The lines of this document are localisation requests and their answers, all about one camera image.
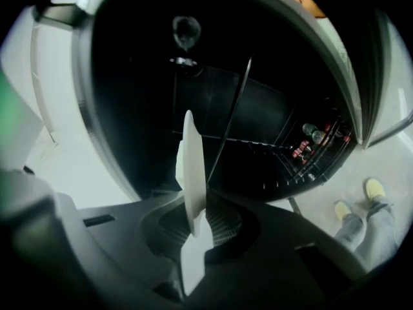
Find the foot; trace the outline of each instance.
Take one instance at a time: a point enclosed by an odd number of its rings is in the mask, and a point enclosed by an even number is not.
[[[374,201],[378,196],[385,197],[385,189],[380,181],[370,178],[366,181],[366,193],[370,201]]]
[[[337,201],[334,206],[339,221],[343,221],[344,217],[352,213],[351,206],[346,201]]]

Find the concrete floor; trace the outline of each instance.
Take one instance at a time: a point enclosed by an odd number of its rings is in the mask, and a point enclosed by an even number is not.
[[[329,27],[323,26],[340,51],[339,39]],[[383,96],[377,135],[405,118],[413,108],[413,66],[397,30],[389,24],[391,38],[390,77]],[[334,202],[346,200],[363,218],[366,198],[363,182],[369,177],[379,179],[385,186],[387,198],[394,204],[396,215],[395,239],[403,240],[413,219],[413,125],[375,147],[358,147],[343,167],[324,186],[296,196],[304,217],[333,236],[340,228],[334,214]]]
[[[371,149],[358,147],[342,168],[323,186],[296,196],[302,215],[333,236],[341,227],[334,213],[334,202],[346,200],[356,213],[365,218],[367,202],[363,183],[368,177],[380,180],[387,198],[394,204],[396,216],[394,236],[403,240],[413,219],[413,153],[399,136]]]

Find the metal rod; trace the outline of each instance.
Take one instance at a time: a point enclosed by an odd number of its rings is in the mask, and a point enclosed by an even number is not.
[[[348,142],[344,142],[344,141],[343,141],[343,144],[341,144],[340,149],[338,150],[338,152],[336,152],[336,154],[334,155],[333,159],[332,159],[328,164],[326,164],[322,169],[320,169],[320,171],[318,172],[317,176],[316,176],[314,179],[317,179],[318,177],[320,177],[320,176],[321,176],[322,174],[324,174],[324,172],[326,172],[330,167],[332,167],[333,165],[336,164],[336,162],[338,161],[338,159],[340,159],[341,155],[344,153],[344,151],[345,151],[348,143],[349,143],[349,141],[348,141]]]
[[[274,150],[276,150],[276,151],[279,152],[280,156],[281,156],[284,160],[286,160],[286,161],[288,162],[288,164],[291,166],[292,170],[293,170],[294,172],[297,172],[297,168],[294,166],[294,164],[292,164],[291,161],[290,161],[280,150],[278,150],[276,147],[273,147],[273,148],[274,148]]]
[[[174,130],[172,131],[172,133],[175,133],[175,134],[183,134],[183,132],[174,131]],[[218,137],[218,136],[207,136],[207,135],[205,135],[205,134],[202,134],[202,138],[221,139],[221,137]],[[277,149],[277,150],[278,150],[278,148],[282,148],[282,149],[292,149],[292,147],[288,147],[288,146],[278,146],[278,145],[273,146],[273,145],[271,145],[270,143],[256,142],[256,141],[249,141],[249,140],[235,139],[235,138],[227,138],[227,141],[239,141],[239,142],[242,142],[242,143],[253,143],[254,145],[268,146],[268,147],[270,147],[270,148]]]
[[[278,138],[282,135],[282,133],[283,133],[283,131],[284,131],[284,129],[285,129],[285,127],[286,127],[286,125],[287,125],[287,124],[288,124],[288,122],[290,121],[290,118],[291,118],[291,116],[292,116],[292,113],[295,111],[296,107],[297,107],[297,105],[296,105],[296,104],[294,105],[294,107],[292,107],[291,113],[290,113],[289,117],[287,118],[287,121],[285,122],[285,124],[284,124],[283,128],[281,129],[281,132],[278,134],[277,139],[276,139],[276,140],[274,141],[274,143],[272,144],[273,146],[274,146],[274,145],[276,144],[276,142],[278,141]]]
[[[294,122],[294,124],[291,126],[291,129],[290,129],[290,131],[288,132],[288,134],[284,137],[284,140],[283,140],[283,142],[281,143],[280,146],[284,145],[285,140],[287,140],[287,138],[288,138],[288,136],[290,135],[291,131],[292,131],[292,130],[294,129],[294,127],[296,126],[298,120],[299,120],[299,115],[298,115],[296,121]]]
[[[374,139],[370,142],[367,143],[367,146],[365,146],[365,149],[373,147],[374,145],[377,145],[378,143],[381,143],[382,141],[385,141],[392,136],[396,135],[397,133],[403,131],[405,128],[407,128],[409,125],[413,124],[413,110],[410,112],[410,114],[390,127],[388,130],[380,133]]]
[[[296,213],[301,215],[301,211],[299,210],[297,201],[295,198],[293,198],[292,196],[288,198],[288,202],[290,202],[291,208],[292,210]]]
[[[176,105],[176,83],[177,83],[177,74],[174,72],[174,95],[172,97],[172,130],[174,129],[174,120],[175,120],[175,105]]]
[[[273,150],[273,153],[275,154],[274,156],[281,162],[281,164],[283,165],[284,169],[287,170],[288,174],[290,175],[290,177],[293,176],[293,174],[291,173],[290,169],[284,164],[283,160],[278,156],[277,151]]]
[[[244,92],[245,83],[247,82],[247,79],[248,79],[248,74],[250,73],[251,61],[252,61],[252,56],[250,56],[250,58],[248,60],[248,64],[247,64],[247,67],[244,71],[244,74],[242,75],[242,77],[239,78],[238,85],[237,85],[237,88],[236,88],[236,91],[235,91],[235,94],[234,94],[234,98],[232,99],[230,114],[228,115],[227,127],[225,129],[225,132],[224,132],[222,138],[221,138],[221,144],[219,146],[219,150],[218,150],[217,156],[215,158],[215,162],[212,166],[211,173],[209,174],[208,180],[206,181],[206,186],[208,186],[208,184],[211,180],[211,177],[212,177],[212,175],[214,173],[214,170],[217,166],[219,157],[220,157],[220,155],[222,153],[222,150],[224,148],[225,141],[227,140],[228,135],[230,133],[232,120],[234,119],[234,115],[235,115],[235,111],[237,110],[239,99],[240,99],[242,93]]]

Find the gray pants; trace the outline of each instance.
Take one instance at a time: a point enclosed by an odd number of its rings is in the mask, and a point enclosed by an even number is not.
[[[394,241],[394,215],[384,197],[378,196],[372,202],[367,214],[366,235],[359,245],[362,230],[361,218],[357,214],[348,214],[335,239],[354,252],[368,270],[393,257],[398,249]]]

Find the green object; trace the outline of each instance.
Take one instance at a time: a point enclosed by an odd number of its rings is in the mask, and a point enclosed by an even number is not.
[[[303,125],[303,132],[304,132],[304,134],[305,134],[306,136],[311,137],[311,135],[312,135],[316,130],[318,130],[318,129],[317,129],[317,127],[316,127],[315,125],[313,125],[313,124],[305,123],[305,124]]]
[[[7,145],[14,137],[19,123],[20,97],[0,69],[0,143]]]
[[[311,135],[312,140],[318,145],[323,141],[324,137],[325,137],[325,132],[320,131],[320,130],[314,131],[313,134]]]

